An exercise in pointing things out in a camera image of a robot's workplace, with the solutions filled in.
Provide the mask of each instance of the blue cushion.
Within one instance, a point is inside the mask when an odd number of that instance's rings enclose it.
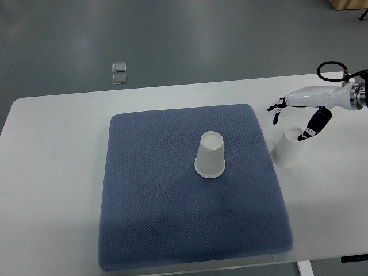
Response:
[[[194,169],[201,135],[224,138],[226,168]],[[99,230],[104,271],[286,252],[292,233],[250,105],[119,114],[110,123]]]

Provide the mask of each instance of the paper cup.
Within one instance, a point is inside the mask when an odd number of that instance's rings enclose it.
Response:
[[[304,145],[304,141],[298,141],[298,136],[302,133],[303,130],[296,126],[288,128],[283,133],[271,151],[272,161],[276,165],[283,168],[292,168],[298,163]]]
[[[201,136],[194,167],[197,173],[205,178],[215,178],[224,172],[224,140],[222,135],[215,131],[207,131]]]

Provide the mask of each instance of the robotic arm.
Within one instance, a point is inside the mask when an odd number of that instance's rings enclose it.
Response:
[[[326,64],[338,64],[344,68],[342,79],[328,79],[321,76],[320,70]],[[287,106],[304,108],[316,107],[318,111],[312,116],[304,132],[298,137],[298,140],[305,140],[320,133],[332,117],[330,111],[335,106],[341,106],[347,110],[360,110],[367,106],[365,87],[368,83],[368,70],[362,70],[349,75],[346,66],[339,62],[325,62],[317,69],[318,76],[325,81],[340,82],[343,81],[343,87],[336,86],[310,86],[291,92],[279,101],[271,105],[268,111],[274,110],[274,125],[278,122],[278,117],[283,108]],[[348,80],[355,76],[364,79],[362,82],[350,83]]]

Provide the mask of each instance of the concrete floor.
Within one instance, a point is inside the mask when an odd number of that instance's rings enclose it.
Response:
[[[0,130],[21,97],[310,74],[327,60],[356,72],[368,68],[362,13],[334,11],[327,0],[0,0]],[[128,63],[128,83],[113,86],[111,66],[119,61]],[[338,258],[312,267],[316,276],[368,275],[368,262]]]

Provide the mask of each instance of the white table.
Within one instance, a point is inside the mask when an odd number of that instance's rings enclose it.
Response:
[[[326,76],[339,78],[340,72]],[[250,104],[269,149],[285,128],[305,128],[315,108],[266,109],[316,75],[21,98],[0,135],[0,275],[102,275],[99,211],[109,123],[142,110]],[[299,164],[275,165],[292,226],[287,253],[127,271],[170,273],[295,262],[368,252],[368,108],[332,109]]]

